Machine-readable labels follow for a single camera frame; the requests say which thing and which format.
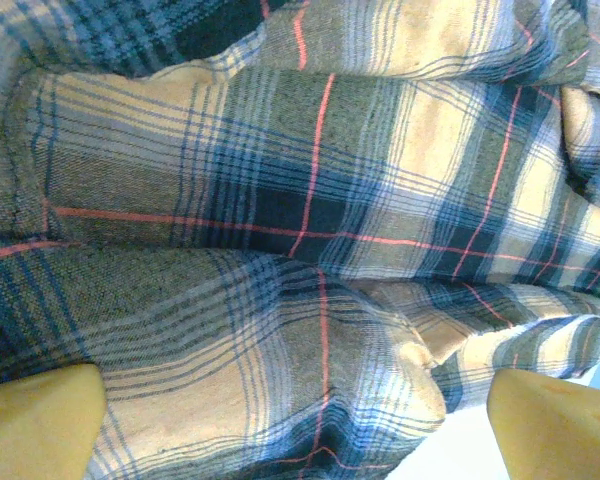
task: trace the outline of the yellow object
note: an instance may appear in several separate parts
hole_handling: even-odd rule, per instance
[[[487,412],[511,480],[600,480],[600,390],[500,370]]]
[[[82,479],[105,405],[93,365],[0,385],[0,480]]]

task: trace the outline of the plaid flannel blanket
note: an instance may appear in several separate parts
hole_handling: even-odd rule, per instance
[[[383,478],[600,362],[600,1],[0,0],[0,382],[79,362],[90,479]]]

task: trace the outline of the white surface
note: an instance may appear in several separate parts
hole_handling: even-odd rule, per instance
[[[589,385],[597,367],[582,378]],[[486,405],[447,415],[440,429],[405,458],[387,480],[509,480]]]

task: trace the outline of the plaid fabric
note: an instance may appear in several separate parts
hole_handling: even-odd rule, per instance
[[[87,478],[382,478],[600,361],[600,1],[283,3],[0,0],[0,382],[100,368]]]

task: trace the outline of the tartan pattern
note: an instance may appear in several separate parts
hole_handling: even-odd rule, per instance
[[[0,382],[98,365],[87,478],[383,478],[600,361],[600,2],[283,3],[0,0]]]

